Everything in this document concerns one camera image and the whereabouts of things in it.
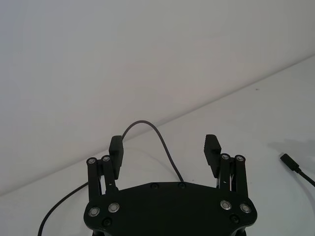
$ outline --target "black cable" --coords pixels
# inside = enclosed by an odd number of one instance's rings
[[[184,182],[184,179],[183,179],[183,177],[181,176],[181,173],[179,173],[177,167],[175,166],[175,163],[174,163],[174,161],[173,161],[173,159],[172,159],[172,157],[171,157],[171,154],[169,153],[169,150],[168,150],[168,148],[167,148],[167,146],[166,146],[166,143],[165,143],[165,141],[164,141],[164,139],[163,139],[161,133],[159,132],[159,130],[158,130],[151,122],[148,122],[148,121],[146,121],[146,120],[138,120],[138,121],[132,123],[132,124],[124,131],[124,133],[123,133],[123,135],[122,135],[122,139],[124,139],[124,137],[126,136],[127,132],[128,132],[132,127],[134,127],[136,124],[140,124],[140,123],[147,124],[147,125],[151,126],[151,128],[157,133],[157,135],[158,135],[159,139],[161,140],[161,143],[162,143],[162,145],[163,145],[163,147],[164,147],[164,149],[165,149],[165,152],[166,152],[166,155],[167,155],[167,157],[168,157],[168,160],[169,160],[169,162],[171,163],[173,169],[175,170],[175,172],[176,172],[176,174],[177,174],[177,176],[178,176],[180,182]]]
[[[166,146],[166,144],[165,144],[165,141],[164,141],[164,139],[163,139],[161,133],[159,132],[159,130],[158,130],[152,123],[150,123],[150,122],[148,122],[148,121],[146,121],[146,120],[138,120],[138,121],[132,123],[132,124],[124,131],[124,133],[123,133],[123,135],[122,135],[122,138],[124,139],[124,137],[126,136],[126,133],[127,133],[133,126],[135,126],[136,124],[139,124],[139,123],[148,124],[149,126],[152,127],[152,129],[154,129],[154,130],[156,131],[156,133],[157,133],[159,139],[161,140],[161,142],[162,142],[162,144],[163,144],[163,147],[164,147],[164,149],[165,149],[165,152],[166,152],[166,154],[167,154],[167,157],[168,157],[169,161],[171,162],[171,165],[172,165],[172,167],[174,168],[174,170],[175,170],[175,172],[176,172],[178,178],[180,179],[181,182],[184,182],[184,180],[183,180],[181,174],[179,173],[179,171],[177,170],[177,167],[176,167],[175,164],[174,164],[174,161],[173,161],[173,159],[172,159],[172,157],[171,157],[171,154],[170,154],[169,151],[168,151],[168,148],[167,148],[167,146]],[[48,217],[51,215],[51,213],[53,213],[53,211],[54,211],[61,203],[63,203],[67,198],[69,198],[71,195],[75,194],[76,192],[78,192],[80,189],[84,188],[84,187],[87,186],[88,184],[89,184],[89,183],[86,182],[85,184],[81,185],[80,187],[74,189],[71,193],[69,193],[68,195],[64,196],[59,202],[57,202],[57,203],[49,210],[49,212],[47,212],[47,214],[45,215],[44,219],[42,220],[42,222],[41,222],[41,224],[40,224],[40,226],[39,226],[39,230],[38,230],[37,236],[42,236],[43,229],[44,229],[44,225],[45,225],[45,223],[46,223]]]
[[[312,180],[310,177],[308,177],[303,171],[299,171],[298,174],[302,176],[304,179],[306,179],[311,185],[315,187],[315,181]]]
[[[51,213],[53,213],[53,211],[61,204],[63,203],[67,198],[69,198],[71,195],[73,195],[74,193],[78,192],[80,189],[84,188],[85,186],[87,186],[89,183],[86,182],[85,184],[81,185],[80,187],[74,189],[71,193],[69,193],[68,195],[64,196],[64,198],[62,198],[59,202],[57,202],[50,210],[49,212],[47,212],[47,214],[45,215],[43,221],[41,222],[40,226],[39,226],[39,230],[38,230],[38,234],[37,236],[41,236],[43,229],[44,229],[44,225],[48,219],[48,217],[51,215]]]
[[[315,181],[312,180],[310,177],[308,177],[301,169],[299,168],[299,164],[297,164],[288,154],[283,154],[280,157],[281,161],[283,161],[286,166],[288,166],[292,171],[295,171],[300,176],[302,176],[304,179],[306,179],[311,185],[315,187]]]

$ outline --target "bolt head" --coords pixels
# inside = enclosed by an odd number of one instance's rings
[[[230,220],[231,220],[234,224],[240,223],[240,218],[239,218],[237,215],[235,215],[235,214],[233,214],[233,215],[230,216]]]
[[[109,160],[110,160],[110,157],[109,157],[109,156],[103,157],[103,161],[109,161]]]
[[[223,200],[220,202],[220,206],[224,209],[224,210],[231,210],[232,205],[230,202]]]
[[[251,213],[251,211],[252,211],[251,207],[247,204],[241,204],[240,208],[245,213]]]
[[[94,159],[94,158],[88,160],[88,163],[89,163],[89,164],[93,164],[94,162],[95,162],[95,159]]]
[[[89,211],[89,216],[90,217],[97,216],[98,214],[99,214],[99,208],[98,207],[93,207]]]
[[[109,206],[108,206],[108,211],[110,213],[115,213],[119,210],[119,204],[118,203],[111,203]]]
[[[111,218],[105,218],[105,219],[103,220],[103,226],[104,226],[104,227],[111,226],[111,224],[112,224],[112,219],[111,219]]]
[[[229,159],[229,157],[228,157],[228,155],[223,154],[223,155],[222,155],[222,159],[224,159],[224,160],[228,160],[228,159]]]
[[[242,156],[237,156],[237,157],[236,157],[236,160],[238,160],[238,161],[244,161],[244,158],[243,158]]]

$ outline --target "silver screw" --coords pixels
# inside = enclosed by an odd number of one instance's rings
[[[111,213],[115,213],[119,210],[119,204],[118,203],[112,203],[108,206],[108,211]]]
[[[110,160],[110,157],[109,156],[105,156],[104,158],[103,158],[103,161],[109,161]]]
[[[237,156],[236,159],[237,159],[238,161],[244,161],[244,158],[241,157],[241,156]]]
[[[232,205],[230,202],[223,200],[220,202],[220,206],[224,209],[224,210],[231,210]]]
[[[93,164],[94,162],[95,162],[95,159],[90,159],[90,160],[88,161],[89,164]]]
[[[240,208],[243,212],[245,213],[251,213],[252,209],[250,208],[249,205],[246,205],[246,204],[241,204],[240,205]]]
[[[90,217],[97,216],[98,214],[99,214],[99,208],[98,207],[93,207],[89,211],[89,216]]]
[[[229,157],[228,157],[228,155],[223,154],[222,159],[227,160],[227,159],[229,159]]]

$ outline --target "white table surface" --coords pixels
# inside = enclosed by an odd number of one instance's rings
[[[257,222],[247,228],[249,236],[314,236],[315,188],[279,161],[279,154],[287,152],[315,178],[314,121],[315,57],[159,129],[188,182],[216,184],[203,154],[206,134],[217,135],[223,152],[247,158],[249,197],[258,211]],[[1,196],[0,235],[37,235],[47,211],[86,181],[83,160]],[[124,189],[154,181],[177,181],[177,177],[157,135],[150,131],[126,141],[116,183]],[[43,236],[92,235],[83,222],[87,203],[85,188],[57,208],[48,219]]]

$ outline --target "white wall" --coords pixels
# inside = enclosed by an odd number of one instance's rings
[[[313,0],[0,3],[0,193],[315,53]]]

